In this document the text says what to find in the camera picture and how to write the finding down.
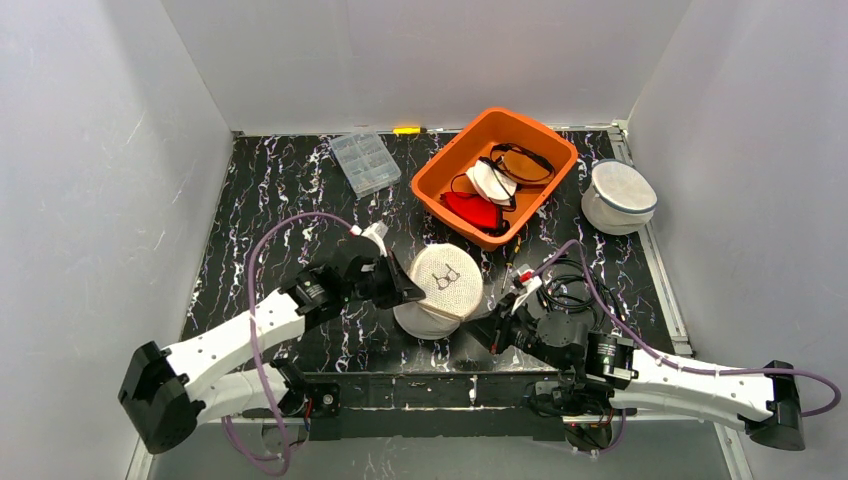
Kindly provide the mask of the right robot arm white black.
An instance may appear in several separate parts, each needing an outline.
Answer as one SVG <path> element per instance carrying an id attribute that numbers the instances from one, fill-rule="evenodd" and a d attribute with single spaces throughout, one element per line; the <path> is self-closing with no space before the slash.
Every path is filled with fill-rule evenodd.
<path id="1" fill-rule="evenodd" d="M 613 417 L 643 409 L 720 424 L 778 450 L 806 447 L 800 395 L 787 363 L 729 375 L 717 365 L 652 356 L 562 311 L 534 314 L 514 294 L 464 329 L 493 355 L 513 347 L 558 371 L 558 379 L 538 381 L 525 395 L 525 405 L 541 416 Z"/>

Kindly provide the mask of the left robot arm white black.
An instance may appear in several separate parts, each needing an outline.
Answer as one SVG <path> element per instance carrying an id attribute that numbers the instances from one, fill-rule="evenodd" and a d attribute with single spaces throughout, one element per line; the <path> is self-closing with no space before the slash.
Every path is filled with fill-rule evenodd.
<path id="1" fill-rule="evenodd" d="M 390 250 L 353 237 L 327 262 L 282 281 L 253 310 L 189 340 L 138 347 L 119 389 L 119 404 L 146 450 L 167 452 L 208 420 L 280 404 L 295 380 L 271 367 L 235 370 L 259 361 L 267 348 L 337 319 L 350 302 L 392 309 L 425 297 Z"/>

